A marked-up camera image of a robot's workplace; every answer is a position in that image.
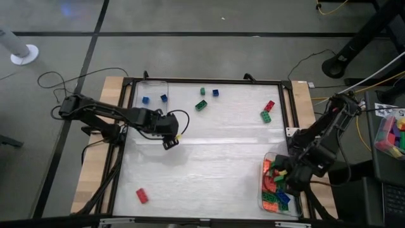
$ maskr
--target black stand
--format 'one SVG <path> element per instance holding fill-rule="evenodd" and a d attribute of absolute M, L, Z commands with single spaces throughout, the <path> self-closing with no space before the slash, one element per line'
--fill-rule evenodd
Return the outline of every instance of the black stand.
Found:
<path fill-rule="evenodd" d="M 348 64 L 403 10 L 403 2 L 388 0 L 336 56 L 323 62 L 323 73 L 333 79 L 341 78 Z"/>

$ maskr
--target orange lego brick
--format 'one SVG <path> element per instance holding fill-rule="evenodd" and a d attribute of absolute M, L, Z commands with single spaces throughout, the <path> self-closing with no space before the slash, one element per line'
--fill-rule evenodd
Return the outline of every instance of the orange lego brick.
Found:
<path fill-rule="evenodd" d="M 278 204 L 277 203 L 269 203 L 267 201 L 263 201 L 263 208 L 269 212 L 277 212 Z"/>

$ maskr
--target cable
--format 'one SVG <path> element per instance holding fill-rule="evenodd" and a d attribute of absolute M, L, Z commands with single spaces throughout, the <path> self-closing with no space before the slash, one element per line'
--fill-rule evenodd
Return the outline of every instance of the cable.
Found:
<path fill-rule="evenodd" d="M 185 132 L 185 131 L 187 130 L 187 128 L 189 127 L 190 116 L 189 116 L 189 114 L 188 114 L 186 111 L 184 111 L 184 110 L 172 110 L 172 111 L 169 111 L 167 114 L 173 113 L 173 112 L 176 112 L 176 111 L 182 112 L 182 113 L 184 113 L 184 114 L 187 115 L 187 124 L 185 125 L 185 128 L 184 128 L 184 130 L 183 130 L 182 133 L 181 133 L 181 135 L 182 135 L 182 134 L 184 134 L 184 132 Z"/>
<path fill-rule="evenodd" d="M 126 70 L 120 68 L 120 67 L 108 67 L 108 68 L 103 68 L 103 69 L 96 70 L 96 71 L 93 71 L 93 72 L 90 72 L 90 73 L 85 73 L 85 74 L 83 74 L 83 75 L 80 75 L 80 76 L 78 76 L 78 77 L 75 77 L 75 78 L 72 78 L 72 79 L 69 79 L 69 80 L 64 80 L 63 77 L 62 77 L 62 75 L 61 75 L 60 73 L 58 73 L 58 72 L 50 71 L 50 72 L 45 72 L 45 73 L 43 73 L 42 75 L 40 75 L 40 76 L 38 77 L 38 79 L 37 79 L 37 84 L 38 84 L 39 87 L 41 87 L 41 88 L 43 88 L 43 89 L 50 89 L 50 88 L 55 88 L 56 86 L 63 85 L 62 90 L 65 91 L 65 96 L 68 96 L 66 92 L 70 92 L 70 91 L 68 91 L 68 90 L 66 89 L 66 83 L 67 83 L 67 82 L 71 82 L 71 81 L 73 81 L 73 80 L 76 80 L 76 79 L 79 79 L 79 78 L 82 78 L 82 77 L 86 77 L 86 76 L 88 76 L 88 75 L 90 75 L 90 74 L 97 73 L 97 72 L 101 72 L 101 71 L 104 71 L 104 70 L 122 70 L 122 71 L 125 73 L 126 77 L 129 77 L 128 72 L 127 72 Z M 43 76 L 45 76 L 45 75 L 47 75 L 47 74 L 49 74 L 49 73 L 55 73 L 56 75 L 58 75 L 58 76 L 61 78 L 62 82 L 59 83 L 59 84 L 49 85 L 49 86 L 41 85 L 40 79 L 41 79 Z M 53 94 L 55 95 L 56 101 L 59 103 L 59 99 L 58 99 L 57 95 L 55 94 L 55 91 L 56 91 L 56 90 L 61 90 L 61 89 L 59 88 L 59 89 L 55 89 L 55 90 L 53 91 Z"/>
<path fill-rule="evenodd" d="M 370 75 L 369 77 L 365 78 L 364 80 L 362 80 L 361 82 L 358 82 L 358 83 L 355 84 L 355 85 L 350 86 L 350 87 L 347 88 L 347 89 L 344 89 L 344 90 L 338 92 L 338 94 L 341 94 L 341 93 L 343 93 L 343 92 L 349 91 L 349 90 L 351 90 L 352 88 L 354 88 L 354 87 L 356 87 L 356 86 L 362 84 L 363 82 L 366 82 L 366 81 L 369 80 L 370 78 L 376 76 L 376 75 L 379 74 L 381 71 L 385 70 L 387 67 L 389 67 L 391 64 L 393 64 L 393 62 L 397 61 L 397 60 L 398 60 L 400 57 L 402 57 L 404 54 L 405 54 L 405 52 L 401 53 L 399 56 L 397 56 L 396 58 L 394 58 L 391 62 L 389 62 L 388 64 L 386 64 L 385 66 L 383 66 L 381 69 L 377 70 L 375 73 L 373 73 L 373 74 Z M 398 77 L 400 74 L 402 74 L 402 73 L 404 73 L 404 72 L 398 73 L 397 75 L 391 77 L 390 79 L 393 79 L 394 77 Z M 387 80 L 388 80 L 388 79 L 386 79 L 386 80 L 384 80 L 384 81 L 382 81 L 382 82 L 379 82 L 379 83 L 377 83 L 377 84 L 375 84 L 375 85 L 369 86 L 369 87 L 364 88 L 364 89 L 361 89 L 361 90 L 359 90 L 359 91 L 356 91 L 356 92 L 361 92 L 361 91 L 365 91 L 365 90 L 367 90 L 367 89 L 371 89 L 372 87 L 375 87 L 375 86 L 377 86 L 377 85 L 380 85 L 380 84 L 383 83 L 383 82 L 386 82 Z M 327 101 L 328 99 L 329 99 L 329 98 L 324 99 L 323 101 L 321 101 L 321 102 L 319 102 L 319 103 L 316 103 L 315 105 L 319 105 L 319 104 L 321 104 L 321 103 L 324 103 L 324 102 Z"/>
<path fill-rule="evenodd" d="M 290 75 L 291 75 L 292 72 L 299 66 L 299 64 L 300 64 L 302 61 L 305 61 L 305 60 L 309 59 L 309 58 L 312 57 L 312 56 L 316 56 L 317 54 L 322 54 L 322 53 L 324 53 L 324 52 L 326 52 L 326 51 L 330 51 L 330 52 L 332 52 L 334 55 L 336 55 L 336 53 L 335 53 L 334 51 L 332 51 L 331 49 L 325 49 L 325 50 L 320 51 L 320 52 L 318 52 L 318 53 L 312 53 L 312 54 L 310 54 L 309 56 L 307 56 L 307 57 L 305 57 L 305 58 L 299 60 L 299 62 L 297 63 L 297 65 L 291 69 L 290 73 L 289 73 L 288 76 L 287 76 L 288 80 L 291 81 Z"/>
<path fill-rule="evenodd" d="M 104 139 L 101 139 L 100 141 L 90 143 L 90 144 L 88 144 L 87 146 L 85 146 L 85 147 L 83 148 L 83 151 L 82 151 L 82 165 L 83 165 L 83 162 L 84 162 L 84 153 L 85 153 L 85 151 L 87 150 L 87 148 L 89 148 L 89 147 L 91 147 L 91 146 L 95 146 L 97 143 L 101 143 L 101 142 L 103 142 L 103 141 L 104 141 Z"/>
<path fill-rule="evenodd" d="M 359 138 L 360 138 L 361 142 L 368 149 L 368 151 L 371 152 L 370 147 L 366 144 L 365 140 L 363 139 L 363 136 L 361 136 L 360 127 L 359 127 L 359 117 L 358 116 L 356 116 L 356 127 L 357 127 L 357 133 L 359 134 Z"/>
<path fill-rule="evenodd" d="M 351 169 L 350 164 L 349 164 L 349 162 L 347 160 L 346 153 L 343 150 L 342 143 L 340 142 L 339 132 L 340 132 L 340 130 L 338 130 L 338 132 L 336 133 L 336 140 L 337 140 L 337 144 L 339 146 L 340 152 L 342 153 L 343 159 L 344 159 L 344 161 L 346 162 L 346 165 L 347 165 L 347 179 L 346 179 L 346 181 L 344 181 L 341 184 L 328 184 L 328 183 L 325 183 L 325 182 L 322 182 L 322 181 L 312 180 L 311 183 L 323 184 L 323 185 L 332 186 L 332 187 L 342 187 L 352 179 L 352 169 Z"/>
<path fill-rule="evenodd" d="M 322 5 L 319 3 L 319 0 L 316 0 L 316 9 L 318 9 L 318 11 L 322 14 L 322 15 L 329 15 L 332 13 L 335 13 L 337 10 L 339 10 L 342 6 L 344 6 L 349 0 L 344 1 L 342 4 L 340 4 L 338 7 L 336 7 L 336 9 L 329 11 L 328 13 L 324 13 L 321 10 Z"/>

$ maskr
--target plastic box of blocks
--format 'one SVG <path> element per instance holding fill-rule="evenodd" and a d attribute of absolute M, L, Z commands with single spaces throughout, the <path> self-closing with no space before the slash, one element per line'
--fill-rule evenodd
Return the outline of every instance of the plastic box of blocks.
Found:
<path fill-rule="evenodd" d="M 274 181 L 274 178 L 282 176 L 278 170 L 271 167 L 276 153 L 269 152 L 263 161 L 260 161 L 258 204 L 263 210 L 270 213 L 279 213 L 293 217 L 301 216 L 301 202 L 297 205 L 295 197 L 284 192 L 285 182 Z"/>
<path fill-rule="evenodd" d="M 393 109 L 381 119 L 374 146 L 398 160 L 405 160 L 405 109 Z"/>

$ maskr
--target white sticker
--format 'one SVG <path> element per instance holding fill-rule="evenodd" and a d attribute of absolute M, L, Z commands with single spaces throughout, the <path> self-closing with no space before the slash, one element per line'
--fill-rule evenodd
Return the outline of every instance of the white sticker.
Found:
<path fill-rule="evenodd" d="M 396 108 L 397 106 L 394 105 L 389 105 L 389 104 L 379 104 L 379 103 L 374 103 L 374 108 L 387 108 L 384 110 L 375 110 L 375 115 L 378 117 L 386 117 L 387 115 L 390 115 L 392 111 L 397 110 L 396 112 L 396 119 L 398 118 L 403 118 L 405 114 L 404 109 L 391 109 L 390 107 Z"/>

